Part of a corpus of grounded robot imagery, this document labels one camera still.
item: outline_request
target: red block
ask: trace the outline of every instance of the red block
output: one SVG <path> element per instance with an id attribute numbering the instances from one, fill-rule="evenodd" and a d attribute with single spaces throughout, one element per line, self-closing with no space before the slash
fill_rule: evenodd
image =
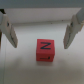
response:
<path id="1" fill-rule="evenodd" d="M 52 62 L 55 55 L 54 40 L 37 39 L 36 60 Z"/>

